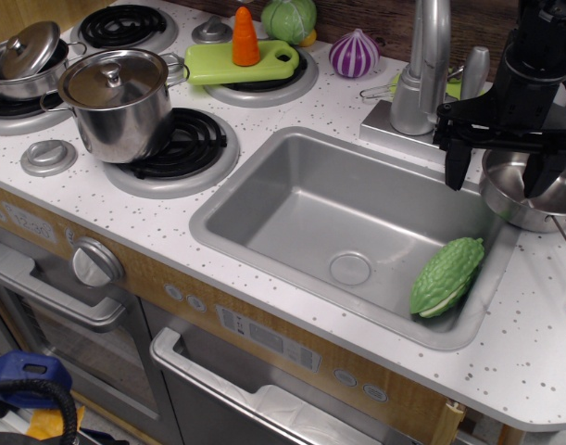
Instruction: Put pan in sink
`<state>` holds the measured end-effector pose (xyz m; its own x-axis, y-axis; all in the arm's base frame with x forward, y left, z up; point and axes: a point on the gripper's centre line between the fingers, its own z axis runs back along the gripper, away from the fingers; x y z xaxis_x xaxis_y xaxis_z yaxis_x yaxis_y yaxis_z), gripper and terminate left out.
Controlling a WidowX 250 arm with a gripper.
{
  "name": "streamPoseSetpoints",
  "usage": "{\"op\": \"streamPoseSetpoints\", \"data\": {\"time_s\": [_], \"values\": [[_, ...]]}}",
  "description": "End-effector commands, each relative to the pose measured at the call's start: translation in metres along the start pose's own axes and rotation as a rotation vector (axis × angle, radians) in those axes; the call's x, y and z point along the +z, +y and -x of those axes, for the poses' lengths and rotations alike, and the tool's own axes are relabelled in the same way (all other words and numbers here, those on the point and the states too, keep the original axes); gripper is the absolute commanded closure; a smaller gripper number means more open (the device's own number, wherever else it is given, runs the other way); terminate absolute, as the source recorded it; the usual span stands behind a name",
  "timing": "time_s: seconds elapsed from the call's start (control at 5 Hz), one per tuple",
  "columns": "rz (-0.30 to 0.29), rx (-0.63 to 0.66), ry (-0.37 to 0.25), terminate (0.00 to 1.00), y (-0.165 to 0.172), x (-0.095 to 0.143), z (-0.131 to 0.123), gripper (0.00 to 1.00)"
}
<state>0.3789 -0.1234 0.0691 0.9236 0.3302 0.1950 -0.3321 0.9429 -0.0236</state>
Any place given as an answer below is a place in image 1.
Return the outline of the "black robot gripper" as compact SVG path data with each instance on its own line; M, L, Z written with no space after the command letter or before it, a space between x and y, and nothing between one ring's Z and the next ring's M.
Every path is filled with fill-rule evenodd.
M523 194L539 197L566 169L566 108L527 96L507 104L494 94L443 104L433 143L447 150L446 185L455 191L463 186L472 147L531 154Z

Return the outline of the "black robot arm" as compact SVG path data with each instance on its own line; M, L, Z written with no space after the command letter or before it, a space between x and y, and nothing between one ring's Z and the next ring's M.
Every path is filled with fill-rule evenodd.
M437 110L434 144L446 153L445 183L462 187L472 150L528 154L525 197L544 194L566 169L566 1L521 1L492 87Z

